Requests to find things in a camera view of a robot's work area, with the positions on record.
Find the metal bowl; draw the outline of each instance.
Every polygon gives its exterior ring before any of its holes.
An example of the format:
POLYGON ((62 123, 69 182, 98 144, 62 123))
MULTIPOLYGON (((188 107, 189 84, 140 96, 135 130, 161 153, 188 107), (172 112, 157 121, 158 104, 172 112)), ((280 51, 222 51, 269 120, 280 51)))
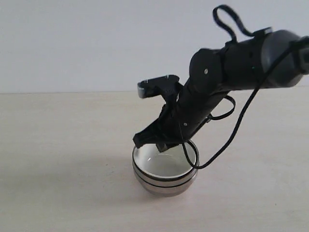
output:
MULTIPOLYGON (((192 141, 185 144, 192 163, 198 160, 197 147, 192 141)), ((185 192, 197 176, 197 169, 188 163, 182 145, 160 153, 155 144, 134 147, 133 169, 137 180, 150 193, 172 197, 185 192)))

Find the beige tabletop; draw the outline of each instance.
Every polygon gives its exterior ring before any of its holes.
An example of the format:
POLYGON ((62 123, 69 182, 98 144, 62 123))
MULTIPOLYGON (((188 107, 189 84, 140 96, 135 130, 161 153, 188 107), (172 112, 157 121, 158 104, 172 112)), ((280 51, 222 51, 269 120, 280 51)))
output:
MULTIPOLYGON (((182 195, 157 198, 134 177, 132 137, 160 97, 136 92, 0 95, 1 232, 307 232, 309 87, 260 91, 231 146, 182 195)), ((193 138, 201 162, 235 113, 193 138)), ((214 114, 230 109, 223 101, 214 114)))

